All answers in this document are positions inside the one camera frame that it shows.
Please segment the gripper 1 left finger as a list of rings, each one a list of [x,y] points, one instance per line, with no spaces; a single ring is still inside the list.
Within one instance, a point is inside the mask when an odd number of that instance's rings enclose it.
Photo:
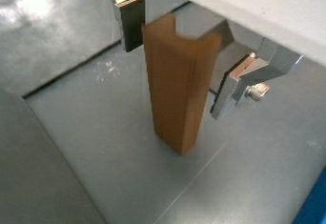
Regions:
[[[142,27],[146,23],[146,0],[111,0],[120,25],[122,47],[131,52],[143,45]]]

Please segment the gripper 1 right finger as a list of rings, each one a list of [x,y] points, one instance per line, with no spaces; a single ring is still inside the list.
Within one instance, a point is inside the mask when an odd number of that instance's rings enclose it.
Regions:
[[[265,82],[286,75],[302,58],[302,54],[263,38],[258,50],[246,54],[223,74],[211,116],[218,119],[229,105],[246,97],[259,101],[270,89]]]

